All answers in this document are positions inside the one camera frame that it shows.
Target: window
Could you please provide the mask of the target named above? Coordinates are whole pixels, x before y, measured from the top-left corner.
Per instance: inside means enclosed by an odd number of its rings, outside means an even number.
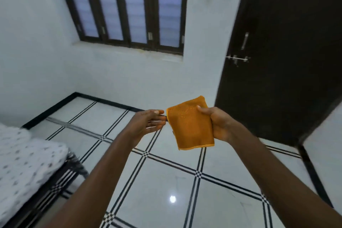
[[[183,54],[186,0],[66,0],[82,41]]]

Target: left hand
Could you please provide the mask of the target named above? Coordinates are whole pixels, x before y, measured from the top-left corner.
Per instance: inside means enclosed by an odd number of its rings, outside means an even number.
[[[135,113],[122,132],[129,136],[132,148],[138,145],[145,134],[160,130],[166,124],[164,110],[149,109]]]

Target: dark brown door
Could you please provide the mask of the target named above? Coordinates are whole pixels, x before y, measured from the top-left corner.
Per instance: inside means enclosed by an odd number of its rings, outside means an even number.
[[[342,0],[241,0],[227,56],[216,106],[295,145],[342,94]]]

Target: mattress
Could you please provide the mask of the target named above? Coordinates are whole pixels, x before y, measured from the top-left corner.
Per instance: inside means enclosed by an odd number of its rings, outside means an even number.
[[[0,124],[0,228],[65,162],[66,144]]]

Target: window pane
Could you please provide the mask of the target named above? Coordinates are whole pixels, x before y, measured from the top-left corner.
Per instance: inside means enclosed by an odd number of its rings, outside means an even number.
[[[84,34],[86,36],[98,37],[99,33],[97,32],[89,0],[74,0],[74,2],[84,29]]]
[[[123,40],[116,0],[100,0],[109,39]]]
[[[126,0],[132,42],[147,43],[144,0]]]
[[[160,44],[179,47],[182,0],[159,0]]]

